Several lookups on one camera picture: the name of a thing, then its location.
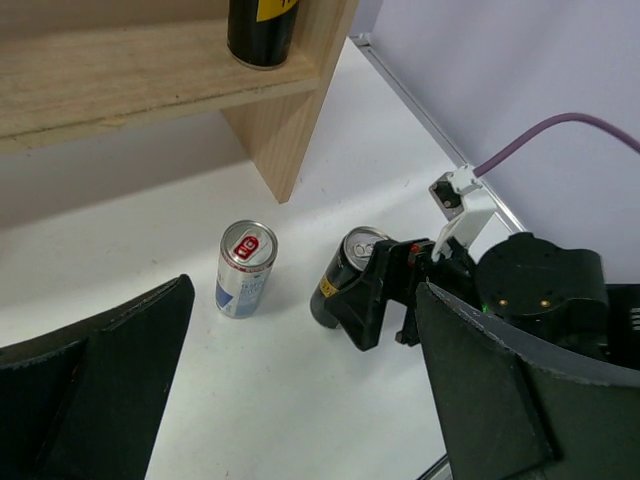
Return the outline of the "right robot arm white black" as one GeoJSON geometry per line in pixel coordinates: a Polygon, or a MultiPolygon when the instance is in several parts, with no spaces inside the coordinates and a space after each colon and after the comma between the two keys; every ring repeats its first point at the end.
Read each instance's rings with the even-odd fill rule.
{"type": "Polygon", "coordinates": [[[622,367],[639,367],[639,287],[608,284],[600,256],[525,232],[474,261],[457,240],[432,259],[434,241],[400,242],[371,227],[341,241],[310,300],[314,319],[342,328],[361,351],[379,343],[389,301],[405,306],[398,343],[419,344],[417,287],[431,282],[477,310],[549,343],[622,367]]]}

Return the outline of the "black yellow beverage can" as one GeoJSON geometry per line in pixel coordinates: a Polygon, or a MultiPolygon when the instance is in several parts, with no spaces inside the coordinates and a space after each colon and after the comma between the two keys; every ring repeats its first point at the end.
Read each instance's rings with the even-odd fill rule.
{"type": "Polygon", "coordinates": [[[227,46],[236,60],[271,70],[285,63],[299,9],[298,0],[230,0],[227,46]]]}

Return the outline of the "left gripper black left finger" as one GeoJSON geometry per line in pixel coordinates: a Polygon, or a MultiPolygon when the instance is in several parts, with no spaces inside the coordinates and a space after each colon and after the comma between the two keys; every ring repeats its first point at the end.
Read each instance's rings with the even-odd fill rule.
{"type": "Polygon", "coordinates": [[[2,347],[2,478],[144,478],[194,299],[180,275],[2,347]]]}

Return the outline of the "dark green beverage can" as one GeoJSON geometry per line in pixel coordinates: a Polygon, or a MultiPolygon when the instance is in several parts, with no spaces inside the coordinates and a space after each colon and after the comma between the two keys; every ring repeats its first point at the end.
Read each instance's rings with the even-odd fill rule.
{"type": "Polygon", "coordinates": [[[312,316],[320,325],[330,329],[339,327],[325,306],[326,300],[357,280],[373,255],[374,245],[390,239],[386,233],[370,226],[355,227],[343,237],[310,299],[312,316]]]}

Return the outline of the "silver slim beverage can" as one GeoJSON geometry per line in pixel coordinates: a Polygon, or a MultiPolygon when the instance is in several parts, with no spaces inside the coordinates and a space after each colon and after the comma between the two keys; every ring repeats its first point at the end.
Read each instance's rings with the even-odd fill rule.
{"type": "Polygon", "coordinates": [[[220,240],[215,302],[231,318],[247,318],[261,301],[278,253],[275,233],[263,223],[240,220],[220,240]]]}

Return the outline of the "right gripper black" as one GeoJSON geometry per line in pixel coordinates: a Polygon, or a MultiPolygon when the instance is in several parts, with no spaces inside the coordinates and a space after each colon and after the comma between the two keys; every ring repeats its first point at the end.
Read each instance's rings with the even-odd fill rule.
{"type": "Polygon", "coordinates": [[[420,343],[416,320],[416,289],[420,283],[434,283],[475,305],[475,262],[457,240],[448,241],[446,246],[451,248],[451,255],[434,261],[432,240],[379,241],[360,276],[327,300],[328,312],[358,350],[367,351],[379,343],[386,308],[386,300],[381,298],[383,286],[388,300],[406,307],[395,340],[409,347],[420,343]]]}

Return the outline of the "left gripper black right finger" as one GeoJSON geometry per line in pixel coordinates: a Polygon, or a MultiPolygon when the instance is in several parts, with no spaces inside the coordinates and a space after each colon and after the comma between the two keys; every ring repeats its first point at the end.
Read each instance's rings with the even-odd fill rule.
{"type": "Polygon", "coordinates": [[[432,283],[416,302],[454,478],[638,478],[637,370],[548,343],[432,283]]]}

